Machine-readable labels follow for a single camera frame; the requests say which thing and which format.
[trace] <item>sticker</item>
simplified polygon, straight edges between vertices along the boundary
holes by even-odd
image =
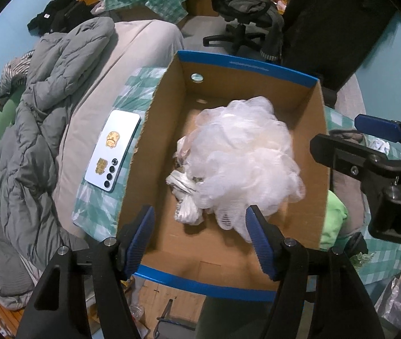
[[[117,131],[111,131],[106,137],[106,146],[113,149],[117,146],[117,142],[120,139],[120,135]]]
[[[95,169],[95,173],[103,174],[105,172],[105,168],[108,165],[108,161],[106,159],[100,158],[97,162],[97,168]]]

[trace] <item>bed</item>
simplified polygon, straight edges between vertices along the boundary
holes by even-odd
[[[89,75],[86,93],[74,108],[63,133],[57,156],[57,184],[52,195],[62,227],[88,240],[88,243],[89,236],[72,223],[71,215],[77,189],[112,104],[136,69],[145,66],[167,67],[173,55],[183,49],[181,32],[168,22],[119,22],[115,24],[115,32],[96,68]],[[36,282],[36,271],[32,271],[32,266],[26,267]],[[29,297],[30,293],[19,300],[16,297],[0,297],[0,304],[9,310],[18,310],[26,305]],[[0,312],[7,312],[3,307],[0,307]],[[10,320],[4,321],[12,326],[9,330],[14,334],[17,325],[11,325]]]

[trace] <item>gray pillow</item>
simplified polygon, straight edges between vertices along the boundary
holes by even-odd
[[[0,220],[0,296],[22,295],[34,289],[34,283],[20,255],[4,237]]]

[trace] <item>chair base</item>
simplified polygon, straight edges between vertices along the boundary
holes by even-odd
[[[246,46],[254,51],[260,52],[261,45],[254,42],[253,39],[260,38],[260,40],[263,41],[265,36],[266,33],[263,32],[246,33],[246,26],[244,24],[238,24],[237,27],[227,24],[226,34],[205,37],[203,39],[203,45],[208,47],[210,42],[230,42],[232,44],[232,55],[236,55],[241,46]]]

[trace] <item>green pillow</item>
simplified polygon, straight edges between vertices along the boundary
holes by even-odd
[[[4,105],[3,110],[0,112],[0,140],[4,134],[5,129],[15,123],[16,110],[25,89],[25,84],[19,85],[12,92],[9,100]]]

